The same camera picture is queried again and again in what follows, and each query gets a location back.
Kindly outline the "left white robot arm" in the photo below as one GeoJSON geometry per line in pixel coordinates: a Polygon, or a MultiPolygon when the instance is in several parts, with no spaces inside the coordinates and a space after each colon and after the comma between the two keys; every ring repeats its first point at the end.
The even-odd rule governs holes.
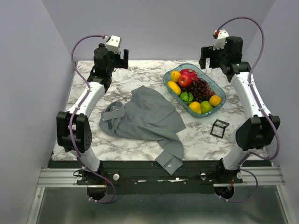
{"type": "Polygon", "coordinates": [[[116,37],[94,50],[94,66],[88,78],[84,78],[86,88],[76,103],[66,112],[57,114],[57,142],[66,152],[73,151],[88,171],[87,178],[93,184],[103,181],[101,161],[91,149],[92,132],[89,117],[97,102],[104,96],[112,82],[116,69],[128,68],[128,50],[120,52],[121,41],[116,37]]]}

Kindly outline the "grey button shirt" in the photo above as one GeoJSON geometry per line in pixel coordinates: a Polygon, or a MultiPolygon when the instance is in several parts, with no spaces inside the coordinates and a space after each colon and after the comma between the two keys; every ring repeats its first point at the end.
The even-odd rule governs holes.
{"type": "Polygon", "coordinates": [[[177,134],[186,126],[180,114],[152,88],[141,86],[131,93],[125,105],[115,101],[101,113],[101,130],[109,136],[156,141],[163,149],[156,162],[173,175],[183,164],[184,147],[177,134]]]}

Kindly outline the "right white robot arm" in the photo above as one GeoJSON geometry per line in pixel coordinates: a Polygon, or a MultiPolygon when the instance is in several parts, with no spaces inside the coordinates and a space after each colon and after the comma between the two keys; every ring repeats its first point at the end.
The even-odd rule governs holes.
{"type": "Polygon", "coordinates": [[[242,61],[243,40],[221,31],[214,34],[213,46],[202,47],[199,64],[221,68],[234,87],[245,112],[245,121],[231,134],[234,148],[217,164],[215,178],[221,183],[238,177],[240,166],[251,155],[269,145],[280,125],[280,117],[274,116],[264,105],[250,74],[251,66],[242,61]]]}

